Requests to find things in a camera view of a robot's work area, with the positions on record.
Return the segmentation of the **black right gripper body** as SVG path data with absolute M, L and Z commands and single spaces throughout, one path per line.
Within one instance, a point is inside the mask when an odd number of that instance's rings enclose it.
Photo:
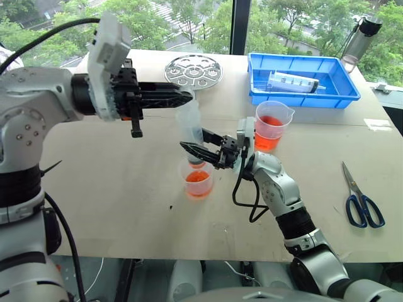
M 219 139 L 218 161 L 213 165 L 216 169 L 232 169 L 240 154 L 240 146 L 236 138 L 224 135 Z

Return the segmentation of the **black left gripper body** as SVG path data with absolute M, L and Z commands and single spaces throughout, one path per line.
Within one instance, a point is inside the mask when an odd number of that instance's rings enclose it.
M 132 138 L 143 137 L 140 120 L 144 117 L 140 107 L 141 93 L 135 69 L 132 67 L 121 68 L 119 73 L 111 78 L 111 83 L 119 119 L 131 121 Z

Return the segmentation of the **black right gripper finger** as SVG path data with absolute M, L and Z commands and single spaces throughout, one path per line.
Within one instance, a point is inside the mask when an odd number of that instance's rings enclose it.
M 180 141 L 179 144 L 190 155 L 202 161 L 208 162 L 209 164 L 212 164 L 214 167 L 216 167 L 220 161 L 220 155 L 218 150 L 213 152 L 208 148 L 193 142 Z
M 206 128 L 202 128 L 203 141 L 205 143 L 212 143 L 216 146 L 222 146 L 224 138 Z

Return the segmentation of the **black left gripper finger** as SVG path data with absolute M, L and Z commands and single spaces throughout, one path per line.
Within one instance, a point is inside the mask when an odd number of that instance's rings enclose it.
M 171 82 L 139 82 L 139 87 L 142 92 L 161 92 L 161 93 L 169 93 L 169 92 L 180 92 L 180 93 L 189 93 L 190 90 L 183 86 L 179 86 L 177 84 Z
M 143 95 L 140 101 L 142 109 L 177 108 L 190 102 L 193 96 L 184 94 L 148 94 Z

